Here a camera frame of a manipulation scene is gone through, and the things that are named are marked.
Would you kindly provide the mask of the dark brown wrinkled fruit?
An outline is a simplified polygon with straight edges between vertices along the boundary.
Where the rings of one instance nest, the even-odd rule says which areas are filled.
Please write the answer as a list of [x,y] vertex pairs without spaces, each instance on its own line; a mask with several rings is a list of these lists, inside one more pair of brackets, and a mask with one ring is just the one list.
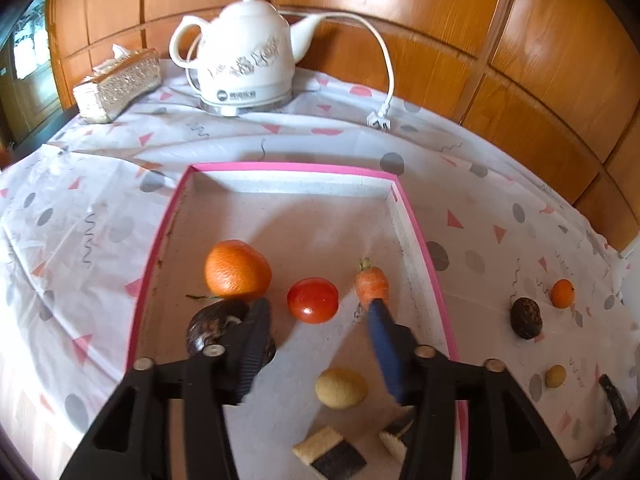
[[259,298],[249,304],[238,298],[223,299],[199,310],[186,330],[186,351],[195,356],[209,344],[221,344],[230,367],[238,367],[239,350],[233,350],[234,335],[246,333],[248,322],[254,320],[255,307],[271,306],[266,298]]

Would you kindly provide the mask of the red tomato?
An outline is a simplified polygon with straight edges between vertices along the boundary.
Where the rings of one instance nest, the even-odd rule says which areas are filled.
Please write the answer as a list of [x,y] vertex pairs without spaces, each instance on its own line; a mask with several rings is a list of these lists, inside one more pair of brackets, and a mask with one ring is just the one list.
[[325,278],[304,278],[290,288],[286,302],[296,320],[321,324],[336,315],[340,296],[337,288]]

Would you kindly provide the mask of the white patterned tablecloth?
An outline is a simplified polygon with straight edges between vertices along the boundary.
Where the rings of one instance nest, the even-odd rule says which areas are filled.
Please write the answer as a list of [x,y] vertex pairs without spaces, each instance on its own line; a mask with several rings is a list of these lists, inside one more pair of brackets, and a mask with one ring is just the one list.
[[404,188],[433,263],[446,328],[411,295],[413,274],[371,197],[236,196],[196,176],[156,267],[160,311],[152,351],[186,351],[186,324],[206,293],[203,266],[218,240],[237,238],[269,261],[274,363],[230,422],[248,422],[235,454],[243,478],[306,479],[292,448],[330,425],[364,455],[366,476],[398,476],[378,440],[398,414],[378,372],[355,408],[314,395],[331,365],[372,356],[354,293],[369,258],[392,304],[424,341],[464,362],[506,363],[567,458],[580,466],[614,425],[599,386],[608,375],[628,408],[639,404],[639,322],[622,286],[634,270],[611,237],[498,148],[402,101],[393,129],[364,120],[378,92],[299,72],[280,112],[240,119],[202,112],[183,74],[111,125],[71,120],[1,175],[1,426],[28,469],[56,479],[122,378],[136,303],[155,235],[186,168],[199,162],[274,162],[384,171]]

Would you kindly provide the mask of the small orange carrot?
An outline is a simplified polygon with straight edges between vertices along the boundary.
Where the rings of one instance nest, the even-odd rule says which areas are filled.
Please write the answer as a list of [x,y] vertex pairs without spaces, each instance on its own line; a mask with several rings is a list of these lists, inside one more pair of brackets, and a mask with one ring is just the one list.
[[369,310],[374,300],[381,300],[388,305],[390,300],[390,284],[385,273],[374,266],[369,258],[359,261],[359,271],[354,278],[356,294],[363,310]]

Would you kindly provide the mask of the wooden glass door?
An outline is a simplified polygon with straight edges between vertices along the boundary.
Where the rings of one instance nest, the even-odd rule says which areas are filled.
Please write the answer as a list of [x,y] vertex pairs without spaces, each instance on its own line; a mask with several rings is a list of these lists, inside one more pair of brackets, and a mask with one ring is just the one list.
[[47,0],[32,0],[1,49],[1,139],[10,150],[61,110],[46,22]]

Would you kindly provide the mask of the yellow round fruit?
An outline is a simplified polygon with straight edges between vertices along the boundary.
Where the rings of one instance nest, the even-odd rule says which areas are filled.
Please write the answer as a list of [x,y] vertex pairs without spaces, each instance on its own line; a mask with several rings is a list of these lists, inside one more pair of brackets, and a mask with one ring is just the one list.
[[353,370],[331,367],[314,383],[318,400],[332,410],[347,410],[360,404],[368,395],[366,380]]
[[547,388],[556,389],[566,381],[566,369],[561,364],[555,364],[544,374],[544,383]]

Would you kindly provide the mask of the ornate silver tissue box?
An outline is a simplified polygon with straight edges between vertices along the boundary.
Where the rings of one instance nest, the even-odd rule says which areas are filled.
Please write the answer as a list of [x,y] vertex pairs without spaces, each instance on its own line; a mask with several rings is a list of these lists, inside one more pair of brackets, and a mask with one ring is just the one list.
[[132,101],[162,84],[157,50],[113,44],[112,51],[111,58],[93,67],[73,88],[79,115],[90,124],[114,122]]

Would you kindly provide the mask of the white ceramic electric kettle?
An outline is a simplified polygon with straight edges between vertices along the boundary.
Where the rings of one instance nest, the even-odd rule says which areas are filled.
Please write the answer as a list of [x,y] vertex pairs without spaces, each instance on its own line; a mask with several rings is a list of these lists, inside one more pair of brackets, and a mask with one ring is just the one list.
[[323,20],[310,14],[291,25],[266,0],[238,0],[213,21],[186,15],[169,40],[171,61],[196,71],[201,108],[235,117],[288,100],[295,66]]

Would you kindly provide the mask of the dark cut eggplant piece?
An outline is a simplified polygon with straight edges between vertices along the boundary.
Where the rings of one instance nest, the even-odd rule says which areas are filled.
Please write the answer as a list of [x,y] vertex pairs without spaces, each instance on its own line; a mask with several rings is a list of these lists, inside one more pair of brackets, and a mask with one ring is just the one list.
[[415,417],[416,410],[408,408],[389,422],[378,434],[382,445],[397,463],[402,464],[406,458],[411,441],[411,426]]

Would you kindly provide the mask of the orange with stem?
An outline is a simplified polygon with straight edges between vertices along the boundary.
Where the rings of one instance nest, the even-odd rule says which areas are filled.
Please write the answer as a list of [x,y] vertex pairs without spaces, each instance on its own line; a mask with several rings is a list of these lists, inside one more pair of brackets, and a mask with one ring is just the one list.
[[550,289],[549,298],[552,306],[557,309],[567,309],[575,301],[575,287],[567,278],[557,280]]

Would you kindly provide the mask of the pink shallow cardboard tray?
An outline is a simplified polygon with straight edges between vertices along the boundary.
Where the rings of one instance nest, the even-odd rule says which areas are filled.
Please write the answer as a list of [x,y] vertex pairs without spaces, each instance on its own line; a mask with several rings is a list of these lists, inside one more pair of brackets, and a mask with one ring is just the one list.
[[[330,426],[366,459],[365,479],[395,479],[401,466],[378,434],[401,408],[387,392],[360,309],[354,278],[369,258],[390,283],[394,319],[446,356],[457,346],[416,216],[399,180],[380,170],[294,162],[209,162],[179,179],[142,276],[128,356],[157,363],[186,356],[192,316],[212,301],[204,263],[223,240],[242,240],[268,261],[271,333],[277,352],[226,419],[243,479],[309,479],[292,447]],[[340,305],[328,322],[288,310],[290,288],[325,278]],[[318,376],[347,368],[367,397],[332,410],[314,393]]]

